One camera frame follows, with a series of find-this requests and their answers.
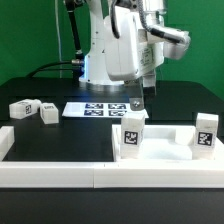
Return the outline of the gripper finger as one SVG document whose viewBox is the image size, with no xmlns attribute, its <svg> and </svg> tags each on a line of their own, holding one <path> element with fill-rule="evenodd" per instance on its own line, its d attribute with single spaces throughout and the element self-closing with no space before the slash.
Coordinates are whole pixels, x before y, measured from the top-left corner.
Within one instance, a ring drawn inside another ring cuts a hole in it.
<svg viewBox="0 0 224 224">
<path fill-rule="evenodd" d="M 130 109 L 141 111 L 144 109 L 143 85 L 140 79 L 127 80 L 124 82 L 129 97 Z"/>
<path fill-rule="evenodd" d="M 150 71 L 143 76 L 143 91 L 148 97 L 156 95 L 156 72 Z"/>
</svg>

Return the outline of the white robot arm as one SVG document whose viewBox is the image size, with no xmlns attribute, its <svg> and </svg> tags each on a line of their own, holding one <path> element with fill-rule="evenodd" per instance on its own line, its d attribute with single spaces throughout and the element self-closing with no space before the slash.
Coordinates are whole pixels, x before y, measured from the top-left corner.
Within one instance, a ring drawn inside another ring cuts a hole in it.
<svg viewBox="0 0 224 224">
<path fill-rule="evenodd" d="M 185 55 L 189 33 L 164 25 L 166 0 L 85 1 L 91 44 L 80 84 L 102 92 L 125 89 L 130 108 L 142 110 L 145 97 L 156 93 L 156 68 Z"/>
</svg>

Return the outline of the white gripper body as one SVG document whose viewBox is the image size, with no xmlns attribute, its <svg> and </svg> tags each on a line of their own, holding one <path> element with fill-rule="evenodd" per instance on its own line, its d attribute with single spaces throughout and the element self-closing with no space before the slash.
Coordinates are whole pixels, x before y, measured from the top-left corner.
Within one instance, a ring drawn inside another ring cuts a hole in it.
<svg viewBox="0 0 224 224">
<path fill-rule="evenodd" d="M 105 64 L 112 81 L 145 77 L 165 58 L 179 60 L 190 45 L 188 31 L 166 27 L 162 9 L 111 6 L 104 19 Z"/>
</svg>

